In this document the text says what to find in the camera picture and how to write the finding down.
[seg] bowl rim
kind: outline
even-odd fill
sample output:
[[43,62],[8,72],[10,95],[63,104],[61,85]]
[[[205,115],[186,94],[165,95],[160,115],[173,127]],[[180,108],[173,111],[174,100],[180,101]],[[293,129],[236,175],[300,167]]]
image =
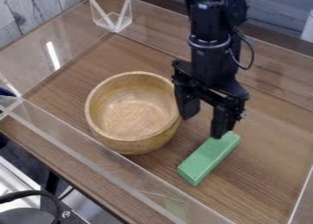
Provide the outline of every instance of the bowl rim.
[[87,101],[85,104],[85,115],[87,118],[87,123],[89,125],[93,127],[93,129],[101,134],[103,135],[107,139],[119,141],[119,142],[126,142],[126,143],[131,143],[131,142],[138,142],[138,141],[145,141],[149,140],[150,138],[158,136],[160,134],[162,134],[164,132],[166,132],[173,125],[177,123],[178,119],[180,119],[180,114],[178,114],[178,109],[177,109],[177,113],[173,115],[169,123],[166,124],[166,126],[164,127],[164,129],[161,129],[160,131],[150,133],[147,135],[145,135],[145,137],[139,138],[139,139],[134,139],[134,140],[122,140],[117,137],[113,137],[113,135],[107,134],[99,127],[98,125],[94,123],[93,117],[91,117],[91,100],[93,100],[93,96],[94,94],[99,91],[99,89],[103,87],[103,85],[106,85],[110,81],[115,80],[117,78],[122,77],[122,76],[130,76],[130,75],[149,75],[160,80],[164,81],[164,83],[166,83],[170,87],[174,88],[174,84],[172,83],[172,81],[165,78],[164,76],[151,73],[151,72],[146,72],[146,71],[131,71],[131,72],[123,72],[121,74],[117,74],[114,76],[111,76],[110,78],[107,78],[106,80],[103,80],[93,89],[91,93],[89,94],[87,97]]

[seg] plastic corner bracket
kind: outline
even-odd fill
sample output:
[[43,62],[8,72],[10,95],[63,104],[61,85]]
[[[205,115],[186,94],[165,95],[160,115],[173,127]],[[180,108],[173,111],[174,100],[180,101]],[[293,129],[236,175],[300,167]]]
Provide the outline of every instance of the plastic corner bracket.
[[90,0],[93,10],[93,21],[103,29],[119,33],[133,23],[131,0],[125,0],[122,11],[106,13],[95,0]]

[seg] green block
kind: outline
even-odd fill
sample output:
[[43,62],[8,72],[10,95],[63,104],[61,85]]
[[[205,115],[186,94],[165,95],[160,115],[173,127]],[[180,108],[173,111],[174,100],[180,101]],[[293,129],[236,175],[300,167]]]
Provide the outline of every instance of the green block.
[[229,132],[217,140],[209,138],[178,167],[178,174],[197,186],[240,145],[240,136]]

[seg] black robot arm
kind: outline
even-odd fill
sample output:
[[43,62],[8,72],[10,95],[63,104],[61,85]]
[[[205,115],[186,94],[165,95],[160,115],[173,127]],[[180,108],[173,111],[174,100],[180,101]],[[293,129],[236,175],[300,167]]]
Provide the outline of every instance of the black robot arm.
[[189,120],[201,110],[201,100],[209,103],[214,107],[210,133],[220,139],[244,118],[249,99],[236,80],[238,67],[244,68],[241,40],[249,43],[237,29],[246,20],[248,4],[246,0],[185,0],[185,3],[192,20],[193,61],[173,62],[178,109],[184,120]]

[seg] wooden bowl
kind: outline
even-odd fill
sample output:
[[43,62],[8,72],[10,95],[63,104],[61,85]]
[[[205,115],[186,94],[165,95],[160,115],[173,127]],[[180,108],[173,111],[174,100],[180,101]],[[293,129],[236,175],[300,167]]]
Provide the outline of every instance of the wooden bowl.
[[178,129],[174,85],[141,71],[113,76],[93,90],[86,116],[105,146],[125,155],[146,154],[165,145]]

